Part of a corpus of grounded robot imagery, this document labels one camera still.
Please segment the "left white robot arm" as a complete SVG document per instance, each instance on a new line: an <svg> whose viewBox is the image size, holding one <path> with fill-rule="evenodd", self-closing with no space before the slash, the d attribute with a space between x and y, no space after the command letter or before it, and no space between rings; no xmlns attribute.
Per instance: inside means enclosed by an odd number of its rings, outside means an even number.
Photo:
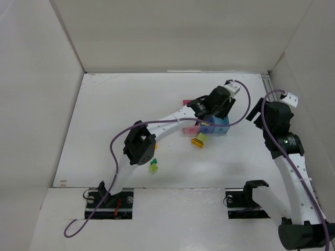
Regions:
<svg viewBox="0 0 335 251"><path fill-rule="evenodd" d="M225 118L235 103L234 96L240 88L240 84L228 82L224 86L214 88L209 95L191 100L157 123L143 124L141 120L137 121L136 127L130 130L124 141L122 157L117 162L116 178L101 182L98 187L99 194L102 197L108 194L105 199L107 201L120 193L135 168L154 157L156 142L180 129L191 127L196 119L208 120L211 116Z"/></svg>

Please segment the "lime yellow lego brick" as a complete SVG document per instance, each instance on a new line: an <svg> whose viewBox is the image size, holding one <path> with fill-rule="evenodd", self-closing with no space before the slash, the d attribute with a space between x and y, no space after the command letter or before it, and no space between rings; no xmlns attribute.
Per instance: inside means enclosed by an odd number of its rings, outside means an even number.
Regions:
<svg viewBox="0 0 335 251"><path fill-rule="evenodd" d="M151 164L149 170L152 173L156 173L158 171L158 166L156 164Z"/></svg>

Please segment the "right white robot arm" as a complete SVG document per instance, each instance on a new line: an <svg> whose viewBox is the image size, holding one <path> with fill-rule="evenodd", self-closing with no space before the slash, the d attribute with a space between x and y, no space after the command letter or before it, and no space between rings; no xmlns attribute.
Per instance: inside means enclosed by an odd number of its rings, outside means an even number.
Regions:
<svg viewBox="0 0 335 251"><path fill-rule="evenodd" d="M306 171L302 142L290 131L290 120L294 116L290 106L290 103L260 98L247 116L247 120L263 131L265 146L280 171L289 205L263 180L247 181L243 195L248 204L259 205L275 222L286 250L329 249L334 239L334 223L327 221L317 204Z"/></svg>

